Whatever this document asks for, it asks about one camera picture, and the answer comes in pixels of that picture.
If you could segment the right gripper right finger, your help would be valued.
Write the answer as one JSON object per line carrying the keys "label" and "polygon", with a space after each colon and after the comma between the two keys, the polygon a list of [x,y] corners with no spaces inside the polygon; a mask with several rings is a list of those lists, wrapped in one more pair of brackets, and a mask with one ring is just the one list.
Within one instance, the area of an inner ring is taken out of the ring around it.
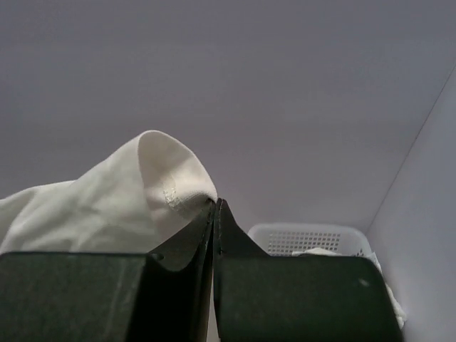
{"label": "right gripper right finger", "polygon": [[359,256],[270,256],[227,201],[214,214],[214,310],[221,341],[402,341],[387,287]]}

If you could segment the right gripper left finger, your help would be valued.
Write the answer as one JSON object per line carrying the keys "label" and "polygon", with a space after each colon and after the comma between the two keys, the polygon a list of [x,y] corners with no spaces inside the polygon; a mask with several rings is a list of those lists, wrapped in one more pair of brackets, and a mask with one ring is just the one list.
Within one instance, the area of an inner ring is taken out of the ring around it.
{"label": "right gripper left finger", "polygon": [[145,253],[3,254],[1,339],[205,341],[214,211]]}

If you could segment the plain white t shirt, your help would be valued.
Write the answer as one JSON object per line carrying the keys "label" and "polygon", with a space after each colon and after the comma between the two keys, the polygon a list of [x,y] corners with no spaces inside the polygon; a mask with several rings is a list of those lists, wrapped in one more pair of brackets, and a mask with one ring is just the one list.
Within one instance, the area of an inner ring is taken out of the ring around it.
{"label": "plain white t shirt", "polygon": [[[316,248],[313,248],[313,249],[307,249],[306,251],[293,251],[291,253],[291,255],[294,257],[301,257],[303,255],[306,255],[306,254],[313,254],[313,255],[325,255],[325,256],[333,256],[333,257],[342,257],[342,254],[339,254],[339,253],[336,253],[336,252],[332,252],[332,251],[329,251],[329,250],[326,250],[326,249],[322,249],[322,248],[319,248],[319,247],[316,247]],[[381,265],[380,265],[380,262],[378,261],[378,258],[375,254],[375,252],[372,252],[370,254],[367,254],[367,255],[362,255],[362,257],[365,257],[367,259],[369,259],[370,261],[372,261],[375,266],[378,268],[379,272],[382,274],[382,268],[381,268]],[[389,285],[385,285],[387,291],[388,291],[388,295],[390,297],[390,301],[393,305],[393,309],[394,309],[394,312],[395,312],[395,316],[396,316],[396,319],[398,321],[398,325],[400,327],[400,329],[403,329],[404,325],[405,325],[405,322],[407,321],[407,315],[406,313],[404,312],[402,306],[398,303],[398,301],[396,300],[396,298],[394,297],[394,294],[393,294],[393,291],[392,289],[389,287]]]}

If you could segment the white and green t shirt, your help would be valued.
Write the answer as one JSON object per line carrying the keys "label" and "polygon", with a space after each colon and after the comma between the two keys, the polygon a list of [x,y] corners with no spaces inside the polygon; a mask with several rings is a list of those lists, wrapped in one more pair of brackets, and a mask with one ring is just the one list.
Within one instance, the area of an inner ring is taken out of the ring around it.
{"label": "white and green t shirt", "polygon": [[1,251],[148,252],[217,198],[193,151],[149,130],[75,180],[2,199]]}

